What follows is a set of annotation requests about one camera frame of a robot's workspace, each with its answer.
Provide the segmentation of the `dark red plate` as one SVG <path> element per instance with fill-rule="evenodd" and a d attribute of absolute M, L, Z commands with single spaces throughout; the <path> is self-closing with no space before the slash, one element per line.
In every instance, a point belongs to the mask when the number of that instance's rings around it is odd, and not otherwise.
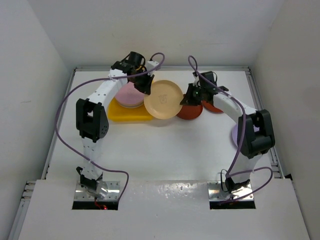
<path fill-rule="evenodd" d="M 207 101 L 202 101 L 202 106 L 208 110 L 209 112 L 211 113 L 214 113 L 214 114 L 223 114 L 224 112 L 216 107 L 214 107 L 213 105 L 211 105 L 209 102 Z"/>
<path fill-rule="evenodd" d="M 181 105 L 181 109 L 176 115 L 178 118 L 191 121 L 198 118 L 203 112 L 203 105 Z"/>

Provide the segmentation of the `pink plate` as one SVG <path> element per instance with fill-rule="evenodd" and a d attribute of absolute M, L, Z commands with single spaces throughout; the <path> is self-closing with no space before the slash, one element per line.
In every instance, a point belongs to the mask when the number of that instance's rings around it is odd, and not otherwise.
<path fill-rule="evenodd" d="M 124 85 L 115 95 L 115 100 L 123 104 L 137 104 L 144 101 L 144 94 L 135 89 L 132 82 Z"/>

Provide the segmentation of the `tan plate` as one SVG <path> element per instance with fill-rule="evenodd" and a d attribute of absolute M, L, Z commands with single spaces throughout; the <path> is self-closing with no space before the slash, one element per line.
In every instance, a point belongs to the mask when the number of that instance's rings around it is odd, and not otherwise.
<path fill-rule="evenodd" d="M 144 96 L 144 106 L 154 118 L 167 120 L 180 112 L 183 98 L 184 94 L 176 83 L 157 80 L 151 84 L 150 95 Z"/>
<path fill-rule="evenodd" d="M 139 103 L 136 103 L 136 104 L 124 104 L 124 103 L 121 103 L 121 102 L 117 102 L 121 107 L 123 108 L 127 108 L 127 109 L 136 109 L 136 108 L 139 108 L 141 106 L 144 105 L 144 102 L 139 102 Z"/>

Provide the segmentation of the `lilac plate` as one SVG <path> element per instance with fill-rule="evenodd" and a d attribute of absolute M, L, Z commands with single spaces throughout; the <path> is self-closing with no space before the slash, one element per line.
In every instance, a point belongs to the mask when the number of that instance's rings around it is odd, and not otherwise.
<path fill-rule="evenodd" d="M 257 133 L 259 132 L 260 128 L 259 127 L 256 127 L 256 126 L 253 126 L 254 128 L 254 132 Z M 238 149 L 238 124 L 236 124 L 232 130 L 231 130 L 231 139 L 233 141 L 233 144 L 235 146 L 235 149 Z"/>

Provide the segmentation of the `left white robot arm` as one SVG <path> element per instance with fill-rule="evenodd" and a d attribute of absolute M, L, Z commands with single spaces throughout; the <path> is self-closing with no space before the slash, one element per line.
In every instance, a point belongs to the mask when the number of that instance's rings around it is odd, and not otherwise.
<path fill-rule="evenodd" d="M 159 63 L 130 52 L 121 61 L 116 61 L 110 68 L 107 78 L 86 99 L 76 102 L 76 129 L 83 145 L 84 164 L 78 167 L 80 185 L 96 198 L 103 198 L 108 193 L 108 185 L 103 181 L 103 170 L 98 161 L 102 154 L 103 139 L 109 130 L 106 109 L 127 83 L 133 83 L 141 93 L 149 95 L 154 72 Z"/>

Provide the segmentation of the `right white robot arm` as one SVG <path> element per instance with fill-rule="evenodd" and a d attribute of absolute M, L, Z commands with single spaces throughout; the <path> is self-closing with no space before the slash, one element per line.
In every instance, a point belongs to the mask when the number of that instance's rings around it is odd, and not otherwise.
<path fill-rule="evenodd" d="M 237 150 L 224 181 L 231 194 L 250 183 L 258 161 L 275 146 L 271 114 L 244 104 L 228 88 L 218 86 L 218 76 L 213 71 L 194 71 L 193 76 L 194 82 L 188 85 L 180 104 L 198 106 L 207 102 L 237 124 Z"/>

